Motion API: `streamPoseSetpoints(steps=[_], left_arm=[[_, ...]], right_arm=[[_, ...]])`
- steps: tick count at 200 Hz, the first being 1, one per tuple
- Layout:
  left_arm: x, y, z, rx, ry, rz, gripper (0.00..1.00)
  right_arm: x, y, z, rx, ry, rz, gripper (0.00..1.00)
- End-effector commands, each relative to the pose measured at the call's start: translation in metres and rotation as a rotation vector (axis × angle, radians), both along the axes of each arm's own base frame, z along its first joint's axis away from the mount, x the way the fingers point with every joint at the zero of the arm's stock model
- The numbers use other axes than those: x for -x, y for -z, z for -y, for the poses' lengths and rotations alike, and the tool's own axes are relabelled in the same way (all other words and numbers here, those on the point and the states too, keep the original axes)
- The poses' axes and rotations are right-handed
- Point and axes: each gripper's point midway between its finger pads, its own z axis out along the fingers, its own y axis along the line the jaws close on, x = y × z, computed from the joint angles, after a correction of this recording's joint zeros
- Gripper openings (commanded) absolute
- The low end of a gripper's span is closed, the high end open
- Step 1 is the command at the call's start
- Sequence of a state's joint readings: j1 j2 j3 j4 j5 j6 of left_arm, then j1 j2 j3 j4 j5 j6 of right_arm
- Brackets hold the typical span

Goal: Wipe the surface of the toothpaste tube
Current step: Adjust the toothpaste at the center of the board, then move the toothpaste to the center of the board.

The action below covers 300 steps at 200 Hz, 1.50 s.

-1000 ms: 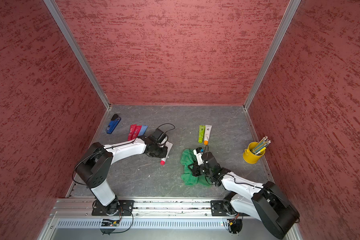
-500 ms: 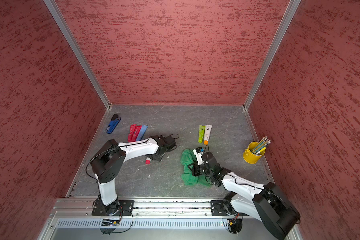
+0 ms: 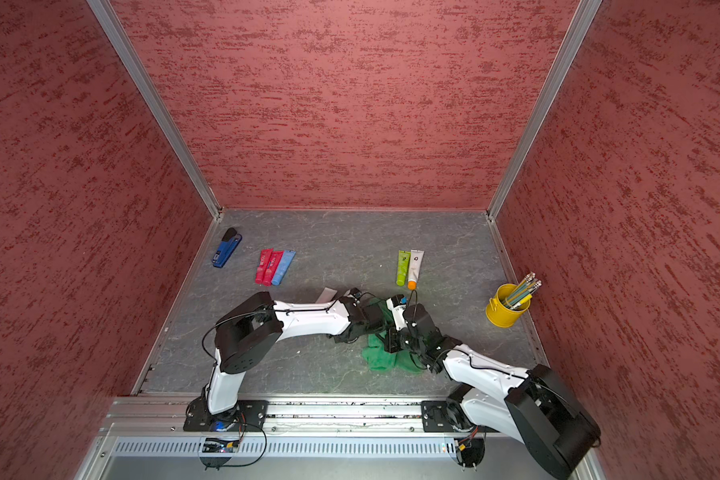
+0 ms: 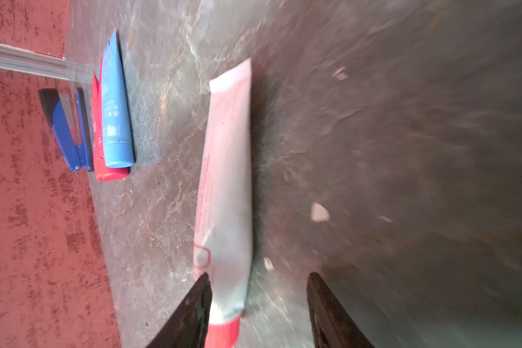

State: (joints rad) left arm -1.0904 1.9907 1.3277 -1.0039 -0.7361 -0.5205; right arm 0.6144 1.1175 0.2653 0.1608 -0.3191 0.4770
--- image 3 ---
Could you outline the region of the green microfiber cloth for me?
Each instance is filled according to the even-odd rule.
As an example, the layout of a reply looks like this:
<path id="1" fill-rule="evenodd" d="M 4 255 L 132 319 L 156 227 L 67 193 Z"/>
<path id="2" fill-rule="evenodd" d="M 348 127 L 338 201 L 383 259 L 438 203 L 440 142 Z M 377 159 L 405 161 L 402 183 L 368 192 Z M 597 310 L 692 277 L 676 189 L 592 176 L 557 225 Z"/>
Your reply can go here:
<path id="1" fill-rule="evenodd" d="M 367 306 L 378 307 L 382 314 L 382 328 L 367 335 L 367 346 L 362 350 L 362 357 L 369 369 L 374 372 L 390 372 L 395 369 L 411 374 L 423 372 L 426 367 L 401 346 L 399 330 L 386 302 L 376 299 Z"/>

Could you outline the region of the white tube pink cap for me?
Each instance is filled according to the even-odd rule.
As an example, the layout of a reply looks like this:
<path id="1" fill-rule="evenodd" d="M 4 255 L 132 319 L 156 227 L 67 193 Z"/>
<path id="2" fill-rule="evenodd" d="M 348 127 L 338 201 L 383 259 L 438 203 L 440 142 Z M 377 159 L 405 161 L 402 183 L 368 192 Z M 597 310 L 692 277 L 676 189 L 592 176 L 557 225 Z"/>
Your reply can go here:
<path id="1" fill-rule="evenodd" d="M 336 290 L 325 287 L 323 289 L 323 291 L 321 292 L 321 294 L 318 296 L 318 299 L 316 300 L 316 302 L 318 304 L 329 303 L 335 299 L 336 295 L 337 295 Z"/>

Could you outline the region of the lime green toothpaste tube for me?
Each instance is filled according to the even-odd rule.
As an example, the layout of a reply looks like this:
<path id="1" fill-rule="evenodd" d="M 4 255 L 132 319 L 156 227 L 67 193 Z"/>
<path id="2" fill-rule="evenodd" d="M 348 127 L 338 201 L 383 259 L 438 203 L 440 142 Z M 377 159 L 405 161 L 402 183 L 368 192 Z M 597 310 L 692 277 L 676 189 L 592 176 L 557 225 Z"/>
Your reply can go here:
<path id="1" fill-rule="evenodd" d="M 408 269 L 411 258 L 411 252 L 399 250 L 397 256 L 396 285 L 405 287 L 408 279 Z"/>

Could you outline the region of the blue toothpaste tube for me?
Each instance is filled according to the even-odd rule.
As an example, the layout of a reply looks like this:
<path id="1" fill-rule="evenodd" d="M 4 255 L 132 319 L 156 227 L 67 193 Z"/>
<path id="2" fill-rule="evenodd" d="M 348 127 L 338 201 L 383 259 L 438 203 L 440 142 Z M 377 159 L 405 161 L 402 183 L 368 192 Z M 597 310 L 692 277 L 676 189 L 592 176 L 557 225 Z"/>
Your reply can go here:
<path id="1" fill-rule="evenodd" d="M 274 273 L 274 276 L 272 279 L 272 284 L 274 286 L 279 286 L 282 283 L 292 261 L 295 258 L 295 255 L 296 255 L 296 252 L 293 250 L 285 250 L 282 253 L 282 256 L 278 263 L 277 269 L 275 270 L 275 273 Z"/>

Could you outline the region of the pink toothpaste tube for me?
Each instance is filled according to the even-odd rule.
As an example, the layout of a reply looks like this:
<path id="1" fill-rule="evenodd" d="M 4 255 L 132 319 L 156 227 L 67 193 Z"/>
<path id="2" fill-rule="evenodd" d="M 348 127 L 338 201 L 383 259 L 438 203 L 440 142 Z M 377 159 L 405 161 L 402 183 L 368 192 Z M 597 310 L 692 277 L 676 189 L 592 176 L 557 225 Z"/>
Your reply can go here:
<path id="1" fill-rule="evenodd" d="M 270 286 L 272 284 L 283 254 L 284 254 L 283 251 L 272 251 L 271 252 L 269 261 L 264 270 L 264 276 L 262 279 L 262 283 L 265 286 Z"/>
<path id="2" fill-rule="evenodd" d="M 258 266 L 256 269 L 256 274 L 255 274 L 255 283 L 256 284 L 262 284 L 264 282 L 265 273 L 268 268 L 272 253 L 273 253 L 273 250 L 271 248 L 263 249 L 260 252 L 259 262 L 258 262 Z"/>

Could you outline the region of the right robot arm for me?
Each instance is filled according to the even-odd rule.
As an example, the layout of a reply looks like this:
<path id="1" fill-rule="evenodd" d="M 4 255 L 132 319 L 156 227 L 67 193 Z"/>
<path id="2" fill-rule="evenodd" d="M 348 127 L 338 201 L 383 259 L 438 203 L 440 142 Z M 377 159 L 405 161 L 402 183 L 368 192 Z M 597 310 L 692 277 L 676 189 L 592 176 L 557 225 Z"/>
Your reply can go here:
<path id="1" fill-rule="evenodd" d="M 567 479 L 601 437 L 601 429 L 561 377 L 538 364 L 513 367 L 443 334 L 421 304 L 401 295 L 386 301 L 393 345 L 433 374 L 458 384 L 449 422 L 487 427 L 523 443 L 549 475 Z"/>

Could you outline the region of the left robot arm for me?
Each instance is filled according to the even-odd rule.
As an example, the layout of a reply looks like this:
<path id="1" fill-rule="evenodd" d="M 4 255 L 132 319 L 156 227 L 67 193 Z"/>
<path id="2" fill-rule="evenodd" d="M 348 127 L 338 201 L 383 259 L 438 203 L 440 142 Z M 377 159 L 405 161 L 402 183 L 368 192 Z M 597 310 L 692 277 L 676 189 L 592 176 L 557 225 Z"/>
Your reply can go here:
<path id="1" fill-rule="evenodd" d="M 324 303 L 276 301 L 257 292 L 216 322 L 214 370 L 204 390 L 212 415 L 237 406 L 245 373 L 257 366 L 279 341 L 326 335 L 336 343 L 352 343 L 389 326 L 384 306 L 360 302 L 358 292 Z"/>

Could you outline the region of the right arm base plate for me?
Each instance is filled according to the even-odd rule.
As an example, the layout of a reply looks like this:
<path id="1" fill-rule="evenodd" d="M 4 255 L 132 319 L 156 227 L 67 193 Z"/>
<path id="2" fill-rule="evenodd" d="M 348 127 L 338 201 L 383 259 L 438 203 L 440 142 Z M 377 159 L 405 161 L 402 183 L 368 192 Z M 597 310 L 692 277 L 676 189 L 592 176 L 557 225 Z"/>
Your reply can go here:
<path id="1" fill-rule="evenodd" d="M 455 400 L 423 401 L 421 417 L 427 433 L 467 434 L 473 430 L 480 433 L 498 433 L 493 426 L 491 411 L 468 402 Z"/>

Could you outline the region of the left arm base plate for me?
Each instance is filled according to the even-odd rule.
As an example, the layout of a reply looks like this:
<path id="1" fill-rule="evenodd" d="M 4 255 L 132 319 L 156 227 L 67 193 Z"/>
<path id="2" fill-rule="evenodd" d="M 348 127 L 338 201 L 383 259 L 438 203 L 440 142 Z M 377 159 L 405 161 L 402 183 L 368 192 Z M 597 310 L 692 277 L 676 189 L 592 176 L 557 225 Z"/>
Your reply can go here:
<path id="1" fill-rule="evenodd" d="M 261 431 L 269 403 L 263 400 L 240 401 L 231 409 L 212 414 L 203 398 L 196 398 L 186 408 L 185 432 Z"/>

